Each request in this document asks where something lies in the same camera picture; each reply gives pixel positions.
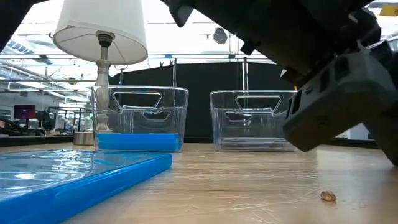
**white lampshade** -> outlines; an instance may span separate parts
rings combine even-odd
[[[101,46],[97,31],[115,38],[108,49],[113,65],[139,63],[148,57],[141,0],[65,0],[54,44],[64,52],[96,62]]]

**food crumb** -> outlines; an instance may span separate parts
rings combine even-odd
[[[322,198],[322,200],[325,200],[327,202],[335,202],[336,201],[336,195],[331,190],[322,191],[321,198]]]

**wooden table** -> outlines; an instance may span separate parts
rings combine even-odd
[[[84,149],[71,144],[4,151]],[[66,223],[398,223],[398,171],[375,149],[214,152],[186,144],[171,170]],[[337,202],[319,194],[332,190]]]

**desk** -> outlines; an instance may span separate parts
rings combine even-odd
[[[87,149],[71,144],[0,148]],[[397,223],[398,169],[380,150],[214,152],[186,144],[171,170],[66,223]],[[337,202],[319,193],[332,190]]]

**clear plastic bin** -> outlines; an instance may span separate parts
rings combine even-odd
[[[96,150],[182,150],[188,90],[157,86],[94,86]]]
[[[210,93],[218,151],[293,151],[284,139],[289,98],[295,91],[226,90]]]

